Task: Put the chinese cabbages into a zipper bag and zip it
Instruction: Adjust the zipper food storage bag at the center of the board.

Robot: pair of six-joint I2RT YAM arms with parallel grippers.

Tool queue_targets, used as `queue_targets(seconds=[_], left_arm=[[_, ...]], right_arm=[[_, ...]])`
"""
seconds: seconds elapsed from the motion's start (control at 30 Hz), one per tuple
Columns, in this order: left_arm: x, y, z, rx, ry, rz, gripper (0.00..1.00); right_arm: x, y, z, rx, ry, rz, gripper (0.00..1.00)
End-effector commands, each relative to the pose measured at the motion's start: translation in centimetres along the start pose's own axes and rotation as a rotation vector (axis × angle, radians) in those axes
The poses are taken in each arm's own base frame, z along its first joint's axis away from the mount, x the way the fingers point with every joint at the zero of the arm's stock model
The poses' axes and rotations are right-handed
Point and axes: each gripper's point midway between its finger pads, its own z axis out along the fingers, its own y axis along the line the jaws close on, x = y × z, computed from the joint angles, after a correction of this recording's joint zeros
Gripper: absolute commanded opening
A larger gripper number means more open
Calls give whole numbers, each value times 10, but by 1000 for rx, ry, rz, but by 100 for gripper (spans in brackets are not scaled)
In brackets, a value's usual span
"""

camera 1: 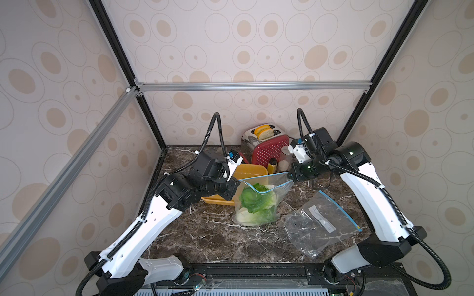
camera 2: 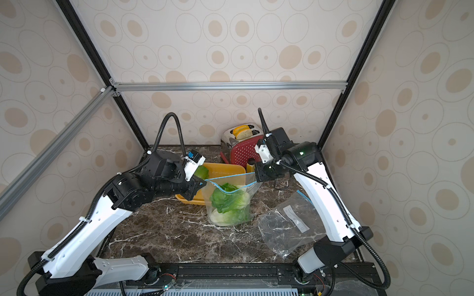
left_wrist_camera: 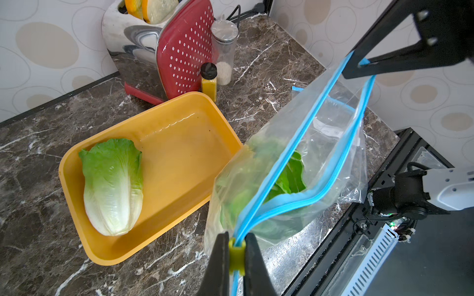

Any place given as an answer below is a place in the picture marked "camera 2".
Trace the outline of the clear zipper bag blue seal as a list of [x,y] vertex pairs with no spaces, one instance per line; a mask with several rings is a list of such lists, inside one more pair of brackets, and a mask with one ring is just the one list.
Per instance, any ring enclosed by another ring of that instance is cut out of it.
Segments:
[[211,178],[206,182],[200,193],[211,224],[229,227],[253,219],[251,199],[261,186],[255,173]]

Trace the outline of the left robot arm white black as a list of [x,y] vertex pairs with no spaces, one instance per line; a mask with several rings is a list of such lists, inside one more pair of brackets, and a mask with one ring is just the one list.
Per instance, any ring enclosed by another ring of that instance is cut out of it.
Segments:
[[184,157],[149,150],[142,163],[118,173],[98,191],[88,213],[65,238],[44,253],[34,252],[29,257],[30,271],[16,294],[25,295],[34,275],[39,275],[36,287],[41,296],[83,296],[113,282],[154,282],[158,271],[149,255],[110,260],[93,257],[92,252],[123,220],[155,198],[178,194],[193,199],[206,185],[195,175],[204,162],[204,156],[195,150]]

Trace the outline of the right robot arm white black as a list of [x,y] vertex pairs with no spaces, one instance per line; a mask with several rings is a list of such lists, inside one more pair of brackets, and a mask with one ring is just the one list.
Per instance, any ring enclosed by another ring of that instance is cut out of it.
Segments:
[[269,131],[255,146],[257,182],[292,174],[306,191],[324,225],[326,235],[297,259],[300,271],[309,274],[333,266],[373,238],[372,230],[361,226],[349,213],[333,186],[316,143],[293,143],[282,128]]

